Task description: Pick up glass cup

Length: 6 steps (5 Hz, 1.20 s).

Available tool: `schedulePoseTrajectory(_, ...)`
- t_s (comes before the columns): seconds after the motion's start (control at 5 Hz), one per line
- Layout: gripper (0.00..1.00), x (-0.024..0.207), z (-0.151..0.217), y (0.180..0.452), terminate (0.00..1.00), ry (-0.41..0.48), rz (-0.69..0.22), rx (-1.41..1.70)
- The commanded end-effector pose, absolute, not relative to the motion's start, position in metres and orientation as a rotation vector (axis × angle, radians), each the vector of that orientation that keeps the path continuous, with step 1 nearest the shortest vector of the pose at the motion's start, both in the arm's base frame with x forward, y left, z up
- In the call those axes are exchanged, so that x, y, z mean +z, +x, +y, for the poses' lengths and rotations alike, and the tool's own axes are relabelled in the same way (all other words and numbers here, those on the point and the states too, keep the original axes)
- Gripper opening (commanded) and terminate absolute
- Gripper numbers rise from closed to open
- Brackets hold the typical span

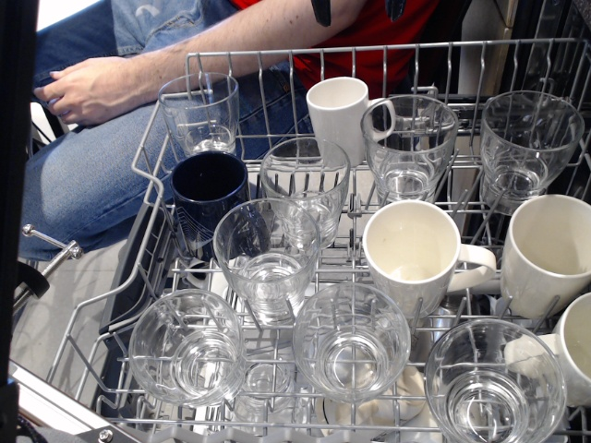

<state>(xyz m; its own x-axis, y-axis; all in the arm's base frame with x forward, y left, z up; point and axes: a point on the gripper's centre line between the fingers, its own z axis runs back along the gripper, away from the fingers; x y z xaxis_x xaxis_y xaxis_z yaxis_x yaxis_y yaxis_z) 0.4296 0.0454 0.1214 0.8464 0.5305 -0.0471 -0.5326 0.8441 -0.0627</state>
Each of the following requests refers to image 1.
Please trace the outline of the person's bare right hand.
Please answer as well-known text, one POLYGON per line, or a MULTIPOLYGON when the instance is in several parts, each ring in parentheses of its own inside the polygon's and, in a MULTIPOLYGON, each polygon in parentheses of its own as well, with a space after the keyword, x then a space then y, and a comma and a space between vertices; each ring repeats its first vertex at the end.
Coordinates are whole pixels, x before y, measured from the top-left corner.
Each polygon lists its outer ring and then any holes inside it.
POLYGON ((63 123, 95 126, 154 101, 157 90, 139 56, 100 57, 52 71, 33 94, 63 123))

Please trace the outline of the person's bare right forearm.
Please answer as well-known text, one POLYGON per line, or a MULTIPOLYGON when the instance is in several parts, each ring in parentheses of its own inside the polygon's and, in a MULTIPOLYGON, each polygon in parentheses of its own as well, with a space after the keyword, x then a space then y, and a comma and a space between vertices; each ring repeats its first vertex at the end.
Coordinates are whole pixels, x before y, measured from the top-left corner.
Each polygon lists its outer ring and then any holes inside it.
POLYGON ((153 102, 160 87, 184 73, 192 53, 307 49, 351 26, 363 1, 332 1, 332 24, 320 25, 309 1, 259 1, 196 36, 134 57, 136 104, 153 102))

